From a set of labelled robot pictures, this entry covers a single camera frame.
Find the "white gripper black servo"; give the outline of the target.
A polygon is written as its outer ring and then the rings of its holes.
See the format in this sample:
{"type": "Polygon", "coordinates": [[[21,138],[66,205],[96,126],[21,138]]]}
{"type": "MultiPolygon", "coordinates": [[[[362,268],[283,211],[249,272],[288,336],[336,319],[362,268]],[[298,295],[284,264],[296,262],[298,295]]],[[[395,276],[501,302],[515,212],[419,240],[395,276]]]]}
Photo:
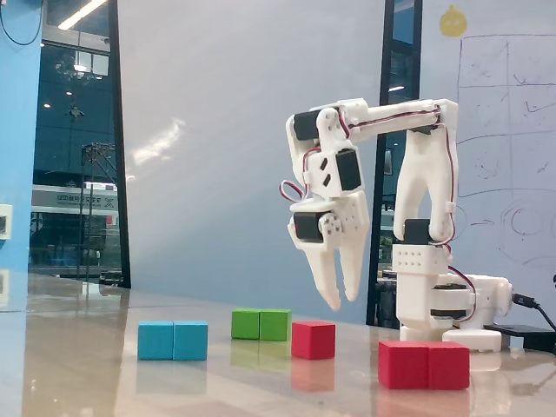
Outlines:
{"type": "Polygon", "coordinates": [[[334,252],[340,250],[345,295],[355,301],[361,285],[370,221],[363,191],[331,200],[309,198],[290,207],[288,232],[294,245],[305,250],[314,283],[334,310],[341,306],[334,252]]]}

